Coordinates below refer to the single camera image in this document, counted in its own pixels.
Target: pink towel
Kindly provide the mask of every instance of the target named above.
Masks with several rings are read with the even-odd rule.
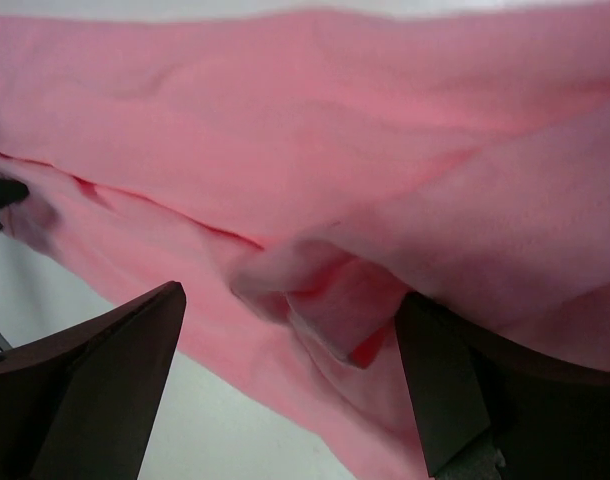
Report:
[[[182,281],[182,350],[360,479],[426,478],[409,289],[610,370],[610,3],[0,18],[0,173],[10,234],[113,302]]]

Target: pink fabric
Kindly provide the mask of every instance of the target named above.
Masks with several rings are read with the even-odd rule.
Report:
[[[610,3],[0,18],[0,172],[33,192],[12,235],[116,303],[182,281],[182,350],[360,479],[426,478],[388,327],[410,288],[610,370]]]

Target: white surface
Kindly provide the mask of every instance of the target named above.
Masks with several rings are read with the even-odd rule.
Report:
[[[0,234],[0,331],[14,346],[112,306]],[[351,480],[323,442],[177,354],[140,480]]]
[[[531,2],[0,0],[0,14],[153,21],[248,15],[323,4],[381,14],[419,15],[525,3]],[[13,345],[44,337],[110,308],[82,281],[51,260],[0,235],[0,330]],[[140,478],[350,480],[353,477],[316,436],[249,400],[178,354]]]

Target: pink cloth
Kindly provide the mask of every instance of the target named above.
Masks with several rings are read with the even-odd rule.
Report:
[[[0,172],[33,192],[12,235],[116,303],[182,281],[182,350],[360,479],[426,478],[388,327],[410,288],[610,370],[610,3],[0,18]]]

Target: white background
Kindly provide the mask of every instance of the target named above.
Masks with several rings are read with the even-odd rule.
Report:
[[[528,1],[0,0],[0,14],[159,21],[332,5],[410,16],[492,9]],[[13,345],[44,337],[110,308],[82,281],[51,260],[0,235],[0,330]],[[223,479],[353,477],[316,436],[177,354],[140,480]]]

